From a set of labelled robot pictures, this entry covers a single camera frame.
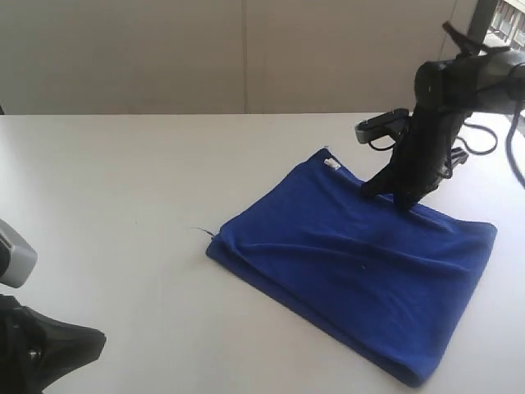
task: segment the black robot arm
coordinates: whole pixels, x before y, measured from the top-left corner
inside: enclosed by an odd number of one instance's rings
[[[460,54],[419,67],[413,115],[400,109],[356,126],[362,144],[385,135],[395,141],[390,162],[363,184],[365,197],[392,194],[398,208],[410,209],[467,160],[468,153],[452,144],[473,112],[519,116],[525,100],[525,54],[477,44],[448,22],[443,27]]]

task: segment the folded towel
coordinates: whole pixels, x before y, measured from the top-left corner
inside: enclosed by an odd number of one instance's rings
[[[207,255],[410,387],[437,368],[496,229],[391,198],[327,149],[213,237]]]

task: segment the blue towel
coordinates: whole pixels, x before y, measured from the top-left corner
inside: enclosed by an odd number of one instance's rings
[[[391,198],[327,150],[224,224],[207,255],[410,387],[437,368],[496,229]]]

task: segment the table surface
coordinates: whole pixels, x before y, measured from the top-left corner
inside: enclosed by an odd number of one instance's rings
[[[46,393],[411,392],[208,259],[209,236],[194,229],[217,231],[324,145],[368,179],[390,157],[354,137],[370,116],[0,117],[0,217],[39,253],[28,282],[2,290],[107,335],[98,362]],[[492,115],[472,121],[501,139],[509,127]],[[479,149],[491,143],[462,135]],[[514,145],[525,169],[525,139]],[[499,232],[420,392],[522,392],[525,190],[503,141],[424,204]]]

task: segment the towel tag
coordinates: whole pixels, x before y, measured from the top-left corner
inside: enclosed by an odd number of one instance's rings
[[[341,168],[341,165],[334,158],[326,158],[325,164],[328,167],[332,167],[334,170],[339,170]]]

